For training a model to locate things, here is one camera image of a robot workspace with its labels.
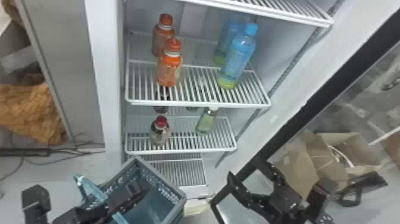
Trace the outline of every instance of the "orange bottle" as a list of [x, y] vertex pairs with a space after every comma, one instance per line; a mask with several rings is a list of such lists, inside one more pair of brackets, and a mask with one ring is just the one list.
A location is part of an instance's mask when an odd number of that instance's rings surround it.
[[157, 64], [157, 82], [162, 86], [174, 86], [178, 83], [182, 63], [180, 47], [180, 41], [175, 38], [165, 42]]
[[154, 26], [151, 52], [159, 57], [164, 49], [167, 39], [175, 36], [175, 30], [172, 28], [172, 15], [163, 13], [160, 15], [160, 22]]

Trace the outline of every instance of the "open cardboard box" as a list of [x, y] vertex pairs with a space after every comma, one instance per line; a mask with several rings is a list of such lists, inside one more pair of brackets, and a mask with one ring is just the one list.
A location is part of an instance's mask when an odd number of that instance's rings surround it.
[[387, 154], [400, 168], [400, 133], [394, 133], [384, 141]]
[[[301, 141], [294, 141], [297, 145], [289, 144], [292, 150], [275, 165], [303, 199], [323, 176], [337, 182], [340, 191], [348, 186], [350, 178], [380, 169], [380, 160], [359, 133], [313, 134], [306, 131], [298, 138]], [[329, 145], [344, 153], [354, 167], [337, 162]]]

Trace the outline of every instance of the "refrigerator shelf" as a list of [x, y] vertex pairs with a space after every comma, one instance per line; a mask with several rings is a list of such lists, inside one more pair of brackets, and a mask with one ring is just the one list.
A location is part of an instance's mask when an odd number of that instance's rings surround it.
[[278, 20], [329, 27], [334, 20], [312, 0], [178, 0]]
[[[266, 108], [271, 106], [256, 73], [248, 64], [236, 88], [218, 87], [216, 67], [211, 57], [216, 43], [193, 38], [182, 38], [184, 64], [177, 86], [160, 86], [155, 80], [156, 58], [151, 54], [151, 36], [130, 32], [126, 63], [125, 99], [132, 105], [167, 105], [181, 107]], [[162, 100], [160, 95], [169, 94]]]
[[[143, 124], [136, 126], [150, 127], [153, 119], [153, 117], [142, 117], [138, 122]], [[227, 117], [215, 118], [214, 127], [207, 135], [196, 134], [195, 126], [198, 119], [199, 117], [168, 117], [172, 134], [162, 146], [154, 145], [148, 138], [147, 132], [141, 128], [139, 131], [129, 129], [126, 133], [125, 152], [130, 155], [212, 153], [234, 151], [237, 148]]]
[[[160, 86], [154, 78], [155, 64], [129, 63], [126, 76], [126, 101], [132, 105], [165, 105], [180, 107], [265, 108], [271, 106], [260, 80], [254, 72], [245, 71], [234, 89], [218, 87], [219, 68], [182, 67], [177, 86]], [[170, 100], [160, 95], [169, 94]]]
[[141, 157], [179, 187], [207, 186], [200, 153], [141, 155]]

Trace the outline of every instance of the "dark red bottle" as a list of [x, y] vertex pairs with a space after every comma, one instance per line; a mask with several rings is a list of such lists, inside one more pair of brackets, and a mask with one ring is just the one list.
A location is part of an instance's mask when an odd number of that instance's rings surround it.
[[158, 116], [151, 124], [149, 139], [154, 145], [164, 145], [170, 136], [171, 129], [167, 118]]

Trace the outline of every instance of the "blue bottle cap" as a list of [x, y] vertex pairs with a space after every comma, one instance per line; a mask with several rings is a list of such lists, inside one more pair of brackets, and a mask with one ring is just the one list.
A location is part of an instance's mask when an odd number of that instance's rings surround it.
[[250, 36], [254, 36], [257, 33], [258, 25], [255, 23], [248, 23], [246, 25], [245, 33]]

